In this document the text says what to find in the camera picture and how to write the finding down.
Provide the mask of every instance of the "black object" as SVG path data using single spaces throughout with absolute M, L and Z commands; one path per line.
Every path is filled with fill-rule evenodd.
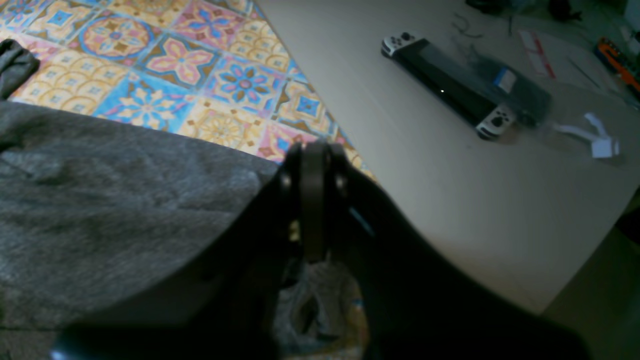
M 0 42 L 0 99 L 9 98 L 39 66 L 40 60 L 17 41 L 6 39 Z
M 466 0 L 467 5 L 483 13 L 498 14 L 506 6 L 505 0 Z
M 288 239 L 299 219 L 301 243 Z M 454 268 L 339 145 L 292 146 L 234 224 L 182 270 L 64 330 L 71 359 L 276 359 L 269 335 L 292 257 L 343 262 L 364 296 L 366 359 L 587 359 L 572 332 L 518 309 Z
M 640 196 L 640 190 L 636 191 L 633 199 L 636 199 L 638 196 Z M 640 245 L 640 208 L 621 216 L 618 222 L 616 222 L 616 227 L 629 240 Z
M 517 108 L 518 122 L 531 128 L 542 125 L 552 104 L 552 97 L 547 91 L 519 73 L 513 67 L 510 67 L 502 61 L 479 54 L 475 49 L 472 52 L 470 64 L 474 72 L 487 82 L 494 82 L 500 73 L 505 70 L 515 74 L 517 80 L 509 92 L 509 100 L 511 104 Z M 500 93 L 504 91 L 497 86 L 494 90 Z
M 397 50 L 392 58 L 474 127 L 498 105 L 476 90 L 486 88 L 481 79 L 426 39 Z M 435 65 L 434 59 L 443 66 Z
M 558 21 L 582 21 L 582 12 L 571 12 L 569 0 L 549 0 L 549 13 Z

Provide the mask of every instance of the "label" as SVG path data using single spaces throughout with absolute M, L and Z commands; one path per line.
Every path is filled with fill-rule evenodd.
M 517 79 L 518 78 L 516 77 L 516 74 L 503 67 L 502 70 L 500 70 L 498 76 L 495 78 L 493 84 L 503 89 L 508 94 L 511 92 L 511 89 L 513 88 L 513 85 L 516 83 Z
M 520 38 L 522 39 L 522 43 L 524 47 L 529 50 L 537 53 L 540 49 L 538 49 L 538 42 L 536 41 L 536 37 L 530 31 L 520 30 Z

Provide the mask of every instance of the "flower pattern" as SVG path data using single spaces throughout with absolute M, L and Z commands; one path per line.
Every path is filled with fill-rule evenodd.
M 132 65 L 153 41 L 156 31 L 144 22 L 103 12 L 70 46 L 80 45 L 86 53 Z
M 179 85 L 194 86 L 204 82 L 215 57 L 211 51 L 169 37 L 152 50 L 145 67 Z
M 129 74 L 94 115 L 176 133 L 194 98 L 179 86 L 151 77 Z
M 201 97 L 178 133 L 255 155 L 267 121 Z
M 38 14 L 40 8 L 50 0 L 5 0 L 0 1 L 0 26 L 20 32 Z
M 255 67 L 242 69 L 238 65 L 232 65 L 231 71 L 220 76 L 227 83 L 222 85 L 221 90 L 233 94 L 233 100 L 240 102 L 246 96 L 249 102 L 258 104 L 260 97 L 270 93 L 264 87 L 267 77 L 256 75 Z
M 273 111 L 284 74 L 235 56 L 222 58 L 205 92 L 216 100 L 242 107 L 261 117 Z
M 217 6 L 194 0 L 178 18 L 176 33 L 226 50 L 244 18 Z
M 131 124 L 149 125 L 152 129 L 159 129 L 161 124 L 175 119 L 172 107 L 175 101 L 165 99 L 162 89 L 137 88 L 131 97 L 121 97 L 122 107 L 117 117 L 129 119 Z
M 26 33 L 51 42 L 64 42 L 95 15 L 91 6 L 73 1 L 55 1 L 38 15 Z
M 335 136 L 337 127 L 313 88 L 293 80 L 282 90 L 272 119 L 323 138 Z

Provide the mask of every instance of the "gray cloth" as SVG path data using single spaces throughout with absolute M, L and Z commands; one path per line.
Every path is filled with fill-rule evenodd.
M 17 41 L 0 42 L 0 100 L 8 99 L 39 67 L 40 60 Z
M 213 143 L 0 102 L 0 359 L 170 275 L 277 170 Z

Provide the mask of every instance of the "paper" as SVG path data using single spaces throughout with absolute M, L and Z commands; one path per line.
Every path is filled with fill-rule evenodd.
M 604 65 L 590 51 L 545 33 L 520 30 L 537 75 L 599 94 L 620 92 Z
M 493 83 L 508 94 L 511 92 L 511 89 L 513 88 L 513 85 L 516 83 L 517 79 L 518 78 L 516 77 L 516 74 L 503 67 L 500 71 L 500 74 L 498 74 Z

